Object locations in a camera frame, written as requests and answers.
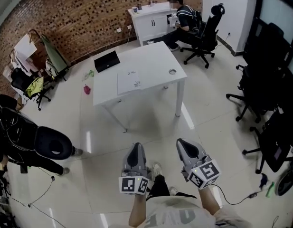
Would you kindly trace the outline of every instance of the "black laptop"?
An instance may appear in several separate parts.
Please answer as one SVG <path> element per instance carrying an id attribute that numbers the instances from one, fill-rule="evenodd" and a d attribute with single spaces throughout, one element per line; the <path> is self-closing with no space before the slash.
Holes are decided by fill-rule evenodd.
<path id="1" fill-rule="evenodd" d="M 117 56 L 116 51 L 106 54 L 103 57 L 100 57 L 95 60 L 95 68 L 98 73 L 102 72 L 105 69 L 108 69 L 116 64 L 120 63 L 120 60 Z"/>

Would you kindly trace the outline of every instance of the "white cabinet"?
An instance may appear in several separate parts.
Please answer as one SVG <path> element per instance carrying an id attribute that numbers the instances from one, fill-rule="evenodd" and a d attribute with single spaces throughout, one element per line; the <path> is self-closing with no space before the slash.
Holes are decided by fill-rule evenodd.
<path id="1" fill-rule="evenodd" d="M 143 46 L 143 42 L 162 37 L 174 30 L 168 25 L 168 15 L 176 12 L 171 9 L 169 3 L 157 3 L 153 7 L 142 6 L 142 10 L 134 13 L 128 10 L 132 17 L 136 35 Z"/>

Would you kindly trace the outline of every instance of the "black chair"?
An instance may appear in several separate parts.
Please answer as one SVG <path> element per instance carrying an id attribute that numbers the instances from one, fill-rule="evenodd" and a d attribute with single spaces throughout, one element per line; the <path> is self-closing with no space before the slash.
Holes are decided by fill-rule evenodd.
<path id="1" fill-rule="evenodd" d="M 49 89 L 53 89 L 54 88 L 53 86 L 43 88 L 41 90 L 41 92 L 33 94 L 32 96 L 29 97 L 28 94 L 26 93 L 26 89 L 33 82 L 33 80 L 35 80 L 35 77 L 33 75 L 32 76 L 26 75 L 20 68 L 15 68 L 11 74 L 11 79 L 12 79 L 11 85 L 13 87 L 23 91 L 24 95 L 26 97 L 28 97 L 30 100 L 32 98 L 34 98 L 35 96 L 37 96 L 37 103 L 38 103 L 38 110 L 39 111 L 41 110 L 40 104 L 41 104 L 43 97 L 46 98 L 49 102 L 51 101 L 51 99 L 48 98 L 45 94 L 47 93 L 47 91 Z"/>
<path id="2" fill-rule="evenodd" d="M 241 115 L 236 118 L 240 121 L 248 107 L 251 107 L 256 115 L 256 123 L 261 121 L 260 114 L 272 111 L 277 106 L 276 92 L 278 92 L 283 72 L 286 68 L 286 55 L 289 44 L 283 37 L 284 33 L 275 24 L 263 26 L 255 42 L 250 45 L 246 53 L 246 67 L 243 68 L 243 76 L 238 89 L 243 91 L 244 96 L 227 94 L 230 97 L 245 102 L 245 108 Z"/>
<path id="3" fill-rule="evenodd" d="M 223 3 L 215 5 L 214 7 L 212 7 L 211 11 L 214 16 L 213 17 L 209 16 L 208 21 L 205 25 L 205 28 L 201 32 L 201 35 L 198 32 L 193 32 L 193 31 L 189 32 L 193 36 L 191 37 L 190 41 L 187 41 L 187 42 L 185 41 L 185 43 L 190 44 L 192 48 L 183 47 L 180 50 L 181 52 L 183 52 L 183 50 L 193 52 L 193 54 L 184 61 L 185 65 L 193 57 L 198 56 L 198 57 L 201 57 L 205 61 L 206 63 L 205 68 L 208 68 L 209 63 L 207 59 L 205 58 L 205 55 L 211 55 L 212 57 L 215 56 L 215 53 L 212 53 L 211 51 L 213 51 L 218 45 L 218 42 L 217 42 L 218 30 L 216 30 L 216 28 L 221 20 L 222 15 L 225 14 Z"/>
<path id="4" fill-rule="evenodd" d="M 243 150 L 242 154 L 246 155 L 254 152 L 262 152 L 262 159 L 260 168 L 256 169 L 255 173 L 260 174 L 265 161 L 272 169 L 277 172 L 282 164 L 286 161 L 293 160 L 293 157 L 287 155 L 291 149 L 291 132 L 288 131 L 292 127 L 289 114 L 280 114 L 278 111 L 274 112 L 270 120 L 265 123 L 263 132 L 260 133 L 255 127 L 250 127 L 250 131 L 255 131 L 258 137 L 259 148 L 255 150 Z"/>

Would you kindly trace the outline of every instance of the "door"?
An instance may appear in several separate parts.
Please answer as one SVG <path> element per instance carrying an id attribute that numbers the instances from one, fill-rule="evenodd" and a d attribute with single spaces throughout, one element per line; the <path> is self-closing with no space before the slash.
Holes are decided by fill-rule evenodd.
<path id="1" fill-rule="evenodd" d="M 141 41 L 154 38 L 154 21 L 151 16 L 137 18 L 137 28 Z"/>
<path id="2" fill-rule="evenodd" d="M 153 16 L 152 17 L 154 23 L 154 36 L 161 37 L 168 33 L 168 24 L 167 24 L 167 16 Z"/>

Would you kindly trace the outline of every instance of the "table leg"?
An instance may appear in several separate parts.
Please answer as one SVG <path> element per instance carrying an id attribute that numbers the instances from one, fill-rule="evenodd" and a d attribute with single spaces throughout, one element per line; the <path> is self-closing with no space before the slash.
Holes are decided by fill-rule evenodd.
<path id="1" fill-rule="evenodd" d="M 176 117 L 181 115 L 181 107 L 184 95 L 184 80 L 178 81 L 177 83 L 177 102 L 176 102 Z"/>
<path id="2" fill-rule="evenodd" d="M 118 123 L 123 129 L 124 129 L 124 132 L 123 133 L 126 133 L 127 132 L 127 128 L 124 127 L 124 125 L 119 121 L 118 118 L 116 118 L 116 116 L 111 112 L 111 110 L 106 106 L 106 105 L 102 105 L 102 107 L 108 112 L 108 114 L 115 120 L 116 123 Z"/>

